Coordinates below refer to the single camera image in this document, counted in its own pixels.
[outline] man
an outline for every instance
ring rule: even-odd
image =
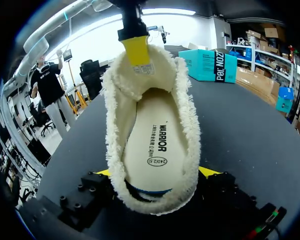
[[[61,88],[56,74],[60,74],[63,67],[62,51],[59,49],[56,52],[59,63],[46,62],[45,57],[42,56],[38,62],[36,70],[34,71],[30,86],[32,88],[31,98],[37,96],[39,91],[43,105],[45,106],[46,113],[53,121],[56,129],[62,138],[67,134],[66,126],[62,120],[59,109],[61,109],[69,126],[72,127],[75,123],[75,116],[64,96],[64,91]]]

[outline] light gray pants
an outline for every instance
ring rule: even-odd
[[[64,138],[67,134],[67,128],[64,122],[62,121],[59,109],[61,109],[66,121],[68,122],[71,128],[75,124],[76,118],[65,96],[60,97],[58,100],[45,107],[46,113],[49,115],[50,119],[54,123],[61,138]]]

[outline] office chair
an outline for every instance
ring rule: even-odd
[[[87,60],[81,63],[80,76],[88,90],[89,97],[93,100],[99,95],[102,88],[100,81],[100,66],[99,61]]]
[[[37,127],[42,127],[44,128],[41,131],[41,136],[45,137],[45,132],[47,129],[55,128],[55,125],[53,122],[49,122],[51,119],[49,115],[46,113],[46,110],[44,108],[44,105],[42,104],[42,101],[39,102],[37,109],[35,109],[33,103],[29,106],[30,108],[30,113],[32,114]]]

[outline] insole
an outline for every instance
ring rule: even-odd
[[[187,141],[170,93],[151,88],[137,103],[122,155],[126,180],[145,193],[164,193],[182,178]]]

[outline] fuzzy white slipper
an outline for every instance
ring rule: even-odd
[[[200,127],[185,60],[147,47],[151,64],[132,67],[124,52],[104,74],[106,160],[119,199],[160,214],[180,208],[196,189]],[[136,199],[125,181],[141,196],[161,195]]]

